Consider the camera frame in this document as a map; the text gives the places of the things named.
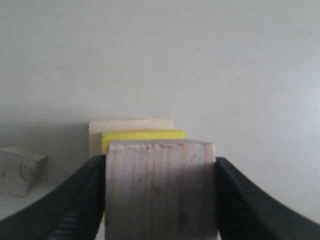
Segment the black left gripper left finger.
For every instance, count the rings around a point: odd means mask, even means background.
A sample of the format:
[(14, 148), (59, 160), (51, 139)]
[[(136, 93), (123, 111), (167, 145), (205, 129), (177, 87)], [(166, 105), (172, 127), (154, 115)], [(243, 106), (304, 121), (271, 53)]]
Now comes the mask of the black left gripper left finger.
[(91, 157), (57, 188), (0, 221), (2, 240), (94, 240), (105, 210), (106, 156)]

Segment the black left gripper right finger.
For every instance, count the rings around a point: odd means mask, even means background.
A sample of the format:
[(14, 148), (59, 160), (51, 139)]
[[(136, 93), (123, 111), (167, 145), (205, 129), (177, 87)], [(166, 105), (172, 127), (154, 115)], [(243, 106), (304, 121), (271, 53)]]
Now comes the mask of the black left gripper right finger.
[(226, 158), (214, 167), (217, 229), (223, 240), (318, 240), (320, 226), (255, 185)]

